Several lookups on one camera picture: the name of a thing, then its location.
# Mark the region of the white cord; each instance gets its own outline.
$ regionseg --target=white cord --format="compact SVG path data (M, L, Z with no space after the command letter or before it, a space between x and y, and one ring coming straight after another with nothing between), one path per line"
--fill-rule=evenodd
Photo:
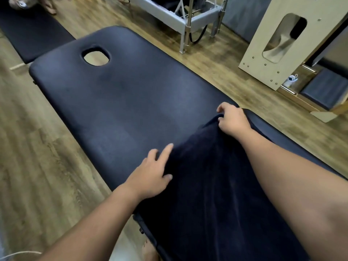
M38 254L38 255L42 254L41 252L37 252L37 251L20 251L20 252L17 252L17 253L13 253L11 255L4 256L4 257L0 258L0 260L4 260L6 258L9 258L9 257L13 256L13 255L25 254L25 253Z

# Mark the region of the dark blue cloth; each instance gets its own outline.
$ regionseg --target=dark blue cloth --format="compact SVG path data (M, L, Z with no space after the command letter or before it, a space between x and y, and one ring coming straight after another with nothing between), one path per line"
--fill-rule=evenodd
M175 260L309 260L217 119L173 149L165 169L173 180L140 204L154 238Z

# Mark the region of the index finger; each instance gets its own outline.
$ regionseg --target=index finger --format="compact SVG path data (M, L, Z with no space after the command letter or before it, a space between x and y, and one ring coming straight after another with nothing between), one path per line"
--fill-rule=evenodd
M218 106L218 108L217 108L217 112L218 113L221 113L221 112L223 112L225 109L226 109L226 107L227 107L227 105L229 105L229 103L227 103L227 102L223 102L223 103L221 103L219 106Z
M163 149L163 151L162 151L162 153L160 154L160 156L159 156L159 158L157 159L157 161L159 161L159 162L161 162L161 163L163 163L164 165L167 163L167 161L168 161L168 158L169 158L169 155L171 154L171 152L172 152L172 149L173 149L173 144L169 144L169 145L167 145L164 149Z

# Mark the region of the floor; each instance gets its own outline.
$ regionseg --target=floor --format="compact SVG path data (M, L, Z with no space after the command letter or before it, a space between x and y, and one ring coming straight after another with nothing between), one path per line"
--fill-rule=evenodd
M348 176L348 115L322 123L238 69L247 44L232 31L223 27L215 39L206 34L181 55L180 36L137 7L132 17L116 0L55 2L57 20L74 37L111 25L129 27ZM0 235L6 253L44 251L110 193L28 70L8 70L20 62L0 38ZM140 260L143 241L130 219L112 259Z

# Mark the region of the person's right hand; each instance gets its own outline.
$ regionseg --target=person's right hand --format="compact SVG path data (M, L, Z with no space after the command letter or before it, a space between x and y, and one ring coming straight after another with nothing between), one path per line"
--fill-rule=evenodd
M226 134L238 138L251 129L242 108L223 102L216 111L218 113L224 112L224 117L219 117L219 127Z

